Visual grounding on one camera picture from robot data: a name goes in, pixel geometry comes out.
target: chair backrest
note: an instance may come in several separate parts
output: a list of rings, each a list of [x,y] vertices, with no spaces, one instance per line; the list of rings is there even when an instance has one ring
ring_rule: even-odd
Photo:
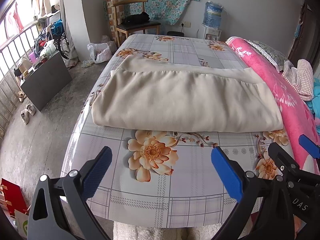
[[[118,25],[117,6],[125,5],[125,4],[131,4],[131,3],[138,3],[138,2],[142,3],[142,12],[144,12],[144,3],[148,2],[148,0],[123,0],[123,1],[111,4],[111,7],[115,7],[116,25]]]

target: wheel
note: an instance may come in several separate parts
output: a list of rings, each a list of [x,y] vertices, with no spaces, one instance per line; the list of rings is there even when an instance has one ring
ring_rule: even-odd
[[[61,37],[57,40],[58,44],[58,50],[60,51],[60,54],[65,59],[68,59],[68,55],[70,52],[69,42],[66,37],[66,33],[63,33]]]

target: silver bolt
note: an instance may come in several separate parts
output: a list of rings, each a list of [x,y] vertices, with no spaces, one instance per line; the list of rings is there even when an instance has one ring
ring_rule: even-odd
[[[276,176],[277,181],[283,181],[283,178],[280,175]]]
[[[253,178],[254,177],[254,173],[252,171],[246,171],[245,175],[248,177],[248,178]]]
[[[44,174],[44,175],[42,175],[42,176],[40,177],[40,181],[45,181],[45,180],[47,179],[47,177],[48,177],[48,176],[47,176],[47,175],[45,175],[45,174]]]
[[[76,170],[72,170],[69,172],[70,177],[75,177],[75,176],[77,176],[77,174],[78,174],[78,171],[76,171]]]
[[[294,187],[294,184],[293,184],[292,181],[289,181],[289,182],[288,182],[288,187],[289,187],[289,188],[293,188],[293,187]]]

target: pillow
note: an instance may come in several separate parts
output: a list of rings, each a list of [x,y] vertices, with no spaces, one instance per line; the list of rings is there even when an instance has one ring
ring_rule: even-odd
[[[253,46],[273,66],[275,66],[278,73],[283,70],[284,62],[288,60],[285,55],[260,41],[245,41]]]

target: white sneaker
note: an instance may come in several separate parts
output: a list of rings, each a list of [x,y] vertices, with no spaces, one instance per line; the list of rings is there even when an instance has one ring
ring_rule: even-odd
[[[31,115],[34,115],[36,113],[36,108],[33,104],[27,104],[26,109]]]
[[[21,118],[22,118],[22,120],[23,120],[23,122],[25,124],[28,124],[28,122],[29,122],[29,112],[28,112],[27,109],[23,109],[21,111]]]

